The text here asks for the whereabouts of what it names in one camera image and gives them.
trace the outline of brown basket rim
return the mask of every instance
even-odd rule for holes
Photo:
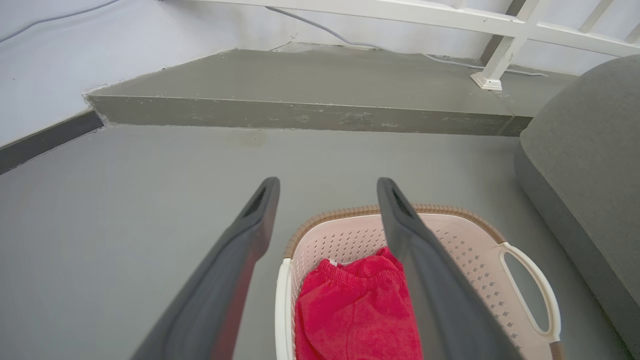
[[[457,217],[461,217],[467,219],[478,225],[483,230],[485,230],[496,243],[504,243],[507,240],[504,238],[500,232],[489,224],[485,219],[483,219],[480,215],[474,213],[473,211],[469,211],[463,208],[457,208],[456,206],[446,206],[446,205],[432,205],[432,204],[412,204],[415,212],[418,214],[444,214],[444,215],[454,215]],[[289,243],[287,244],[287,248],[284,252],[284,258],[291,259],[293,258],[293,254],[296,251],[296,247],[298,243],[306,235],[311,229],[323,222],[349,218],[349,217],[360,217],[364,215],[377,215],[380,214],[380,207],[378,205],[368,205],[368,206],[359,206],[357,208],[347,208],[347,209],[339,209],[339,210],[331,210],[327,213],[318,214],[309,220],[307,220],[304,224],[300,225],[298,230],[291,236],[289,239]],[[564,352],[562,348],[562,344],[560,341],[550,343],[549,344],[551,350],[551,358],[553,360],[563,360]]]

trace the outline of cable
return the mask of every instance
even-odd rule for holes
[[[400,51],[387,49],[387,48],[382,47],[380,45],[370,44],[368,42],[350,41],[350,40],[342,37],[340,34],[336,33],[335,31],[331,30],[330,28],[327,28],[326,26],[322,26],[322,25],[318,24],[317,22],[305,19],[304,17],[297,16],[296,14],[293,14],[293,13],[290,13],[290,12],[286,12],[286,11],[278,9],[278,8],[273,8],[272,6],[265,6],[265,8],[267,8],[268,10],[271,10],[272,12],[281,13],[282,15],[286,15],[286,16],[292,17],[292,18],[294,18],[296,20],[300,20],[302,22],[306,22],[309,25],[313,25],[313,26],[315,26],[317,28],[325,30],[329,34],[339,38],[340,40],[344,41],[345,43],[347,43],[349,45],[373,47],[374,49],[380,49],[380,50],[388,51],[390,53],[403,54],[403,55],[413,55],[414,54],[414,53],[402,53]],[[459,65],[459,66],[468,67],[470,69],[479,69],[479,70],[483,70],[484,69],[484,66],[470,65],[470,64],[465,64],[465,63],[458,63],[456,61],[449,61],[449,60],[440,60],[438,58],[434,58],[433,56],[427,55],[427,54],[421,54],[421,55],[424,55],[424,56],[428,57],[429,59],[431,59],[431,60],[433,60],[435,62],[438,62],[438,63]],[[507,69],[505,71],[506,72],[512,72],[512,73],[515,73],[515,74],[528,75],[528,76],[546,76],[546,77],[548,77],[548,75],[542,74],[541,72],[526,72],[526,71],[509,70],[509,69]]]
[[[109,0],[106,3],[102,3],[96,6],[92,6],[90,8],[86,8],[84,10],[78,10],[78,11],[74,11],[74,12],[70,12],[70,13],[66,13],[63,15],[57,15],[57,16],[52,16],[52,17],[45,17],[43,19],[38,19],[38,20],[34,20],[26,25],[24,25],[23,27],[19,28],[18,30],[14,31],[13,33],[10,33],[9,35],[6,35],[2,38],[0,38],[0,44],[11,39],[12,37],[15,37],[23,32],[25,32],[26,30],[28,30],[30,27],[32,26],[36,26],[37,24],[41,24],[43,22],[48,22],[48,21],[53,21],[53,20],[59,20],[59,19],[64,19],[65,17],[71,17],[71,16],[76,16],[76,15],[80,15],[82,13],[88,13],[88,12],[92,12],[94,10],[98,10],[99,8],[103,8],[107,5],[111,5],[117,1],[120,0]]]

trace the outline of wall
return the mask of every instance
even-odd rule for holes
[[[102,1],[4,1],[0,33]],[[510,1],[468,0],[468,5],[505,12]],[[598,1],[551,1],[544,20],[578,28]],[[490,39],[488,34],[436,26],[297,13],[352,40],[403,52],[479,58]],[[623,38],[638,18],[640,1],[615,0],[594,32]],[[320,29],[263,8],[183,0],[121,0],[89,14],[37,25],[0,44],[0,146],[87,109],[81,95],[92,89],[235,47],[268,50],[288,41],[343,44]],[[514,64],[579,75],[611,58],[528,41]]]
[[[102,2],[3,1],[0,33]],[[87,109],[92,89],[235,47],[278,47],[292,22],[252,6],[121,0],[36,25],[0,44],[0,146]]]

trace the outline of pink laundry basket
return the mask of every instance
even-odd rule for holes
[[[414,204],[424,224],[440,239],[478,295],[526,360],[562,360],[560,310],[536,264],[511,246],[478,215],[451,206]],[[278,273],[275,338],[278,360],[295,359],[295,303],[305,276],[324,258],[350,263],[387,246],[378,206],[341,209],[314,216],[291,237]],[[536,324],[504,261],[513,255],[543,295],[549,329]]]

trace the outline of gray sofa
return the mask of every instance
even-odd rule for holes
[[[640,55],[555,96],[520,135],[515,169],[640,360]]]

